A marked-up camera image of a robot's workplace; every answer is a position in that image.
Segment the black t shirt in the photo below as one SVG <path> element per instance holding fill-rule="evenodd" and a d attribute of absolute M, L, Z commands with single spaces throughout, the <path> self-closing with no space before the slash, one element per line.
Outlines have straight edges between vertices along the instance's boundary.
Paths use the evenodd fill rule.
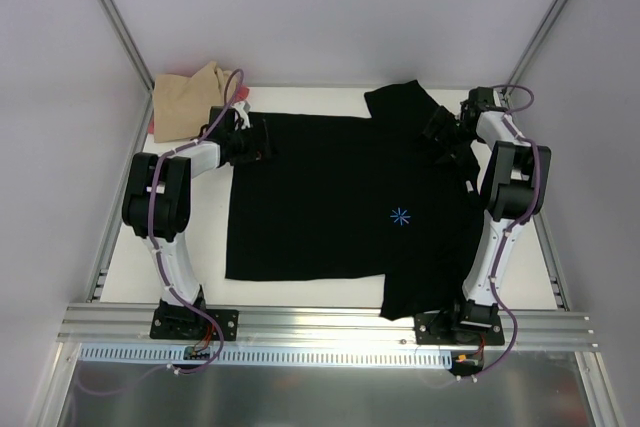
<path fill-rule="evenodd" d="M 424 135 L 436 101 L 417 81 L 368 92 L 365 118 L 254 113 L 272 155 L 233 169 L 227 278 L 382 276 L 389 320 L 461 297 L 483 229 L 468 145 Z"/>

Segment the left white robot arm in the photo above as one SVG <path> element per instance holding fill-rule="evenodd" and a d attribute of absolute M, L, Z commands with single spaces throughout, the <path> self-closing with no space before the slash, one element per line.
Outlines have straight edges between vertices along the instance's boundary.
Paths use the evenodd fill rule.
<path fill-rule="evenodd" d="M 249 112 L 244 100 L 213 107 L 195 139 L 162 154 L 137 153 L 131 161 L 122 220 L 147 247 L 162 286 L 151 325 L 154 339 L 196 339 L 213 330 L 186 245 L 191 182 L 225 165 L 271 156 L 266 123 L 252 121 Z"/>

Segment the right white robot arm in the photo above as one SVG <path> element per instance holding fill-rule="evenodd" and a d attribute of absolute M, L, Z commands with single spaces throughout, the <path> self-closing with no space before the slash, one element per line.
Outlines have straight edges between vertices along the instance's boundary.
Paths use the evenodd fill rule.
<path fill-rule="evenodd" d="M 504 343 L 500 315 L 507 307 L 501 284 L 518 236 L 543 205 L 551 151 L 517 128 L 512 109 L 496 101 L 498 90 L 470 90 L 459 114 L 441 107 L 423 131 L 442 150 L 441 161 L 462 168 L 483 209 L 484 223 L 460 294 L 437 313 L 415 315 L 420 345 Z"/>

